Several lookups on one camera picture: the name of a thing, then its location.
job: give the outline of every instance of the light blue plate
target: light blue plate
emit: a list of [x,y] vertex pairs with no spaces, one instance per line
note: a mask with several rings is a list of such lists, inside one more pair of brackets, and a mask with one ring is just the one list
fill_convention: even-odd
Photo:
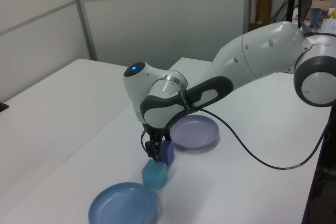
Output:
[[91,203],[90,224],[155,224],[154,194],[138,183],[120,183],[102,191]]

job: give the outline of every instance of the cyan cube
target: cyan cube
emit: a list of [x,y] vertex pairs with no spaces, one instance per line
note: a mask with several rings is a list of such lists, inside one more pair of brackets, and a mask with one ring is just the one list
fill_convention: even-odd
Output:
[[174,159],[174,143],[172,141],[162,140],[160,157],[166,165],[172,164]]
[[150,159],[141,171],[144,186],[161,189],[167,181],[167,166]]

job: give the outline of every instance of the lavender plate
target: lavender plate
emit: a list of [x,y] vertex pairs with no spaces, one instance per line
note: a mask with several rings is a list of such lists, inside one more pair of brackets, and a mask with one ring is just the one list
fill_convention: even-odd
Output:
[[219,128],[206,116],[187,115],[174,124],[170,135],[176,146],[195,150],[214,144],[219,138]]

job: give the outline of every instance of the white table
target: white table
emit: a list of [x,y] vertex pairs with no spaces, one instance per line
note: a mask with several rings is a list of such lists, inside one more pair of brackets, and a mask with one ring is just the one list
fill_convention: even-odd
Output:
[[125,69],[77,60],[6,102],[9,109],[0,113],[0,217],[131,103]]
[[[209,62],[182,58],[172,69],[190,83]],[[277,73],[244,86],[208,107],[226,120],[259,158],[292,166],[314,148],[329,108],[303,103],[293,76]],[[176,151],[166,185],[156,194],[159,224],[301,223],[320,149],[302,167],[273,170],[250,157],[219,123],[220,142],[203,151]],[[148,157],[132,106],[52,172],[0,219],[5,223],[88,223],[103,189],[141,183]]]

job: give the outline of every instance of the black cable sheath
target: black cable sheath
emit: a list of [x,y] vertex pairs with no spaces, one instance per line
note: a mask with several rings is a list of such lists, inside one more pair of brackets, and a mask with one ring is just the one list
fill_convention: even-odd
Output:
[[214,113],[210,112],[210,111],[207,111],[207,110],[204,110],[204,109],[200,109],[199,111],[203,111],[205,113],[208,113],[209,115],[217,118],[218,120],[220,120],[222,123],[225,124],[225,126],[232,132],[232,134],[237,138],[237,140],[239,141],[239,143],[242,145],[242,147],[248,152],[248,154],[250,154],[254,159],[256,159],[257,161],[259,161],[260,163],[262,163],[263,165],[266,165],[267,167],[269,168],[272,168],[272,169],[276,169],[276,170],[291,170],[291,169],[295,169],[297,167],[300,167],[302,165],[304,165],[306,162],[308,162],[308,160],[315,154],[316,150],[318,149],[320,143],[322,142],[323,140],[323,137],[324,135],[326,134],[328,128],[329,128],[329,125],[330,125],[330,122],[332,121],[332,119],[334,118],[334,115],[331,117],[331,114],[329,116],[329,119],[328,119],[328,122],[327,124],[325,125],[324,127],[324,130],[320,136],[320,139],[318,140],[314,150],[310,153],[310,155],[303,161],[301,162],[300,164],[297,164],[295,166],[290,166],[290,167],[277,167],[277,166],[273,166],[273,165],[269,165],[267,163],[265,163],[264,161],[260,160],[258,157],[256,157],[244,144],[243,142],[240,140],[240,138],[238,137],[238,135],[236,134],[236,132],[230,127],[230,125],[228,125],[223,119],[221,119],[219,116],[215,115]]
[[[280,10],[284,7],[285,1],[286,1],[286,0],[283,0],[282,5],[280,6]],[[274,20],[273,20],[273,23],[275,23],[275,20],[276,20],[277,17],[279,16],[279,13],[280,13],[280,11],[279,11],[278,14],[275,16],[275,18],[274,18]]]
[[281,21],[284,21],[286,16],[287,16],[287,13],[284,15]]
[[146,129],[144,129],[142,134],[141,134],[141,145],[142,145],[143,150],[147,153],[147,150],[146,150],[145,146],[143,146],[143,141],[142,141],[143,137],[145,136],[145,133],[146,133]]

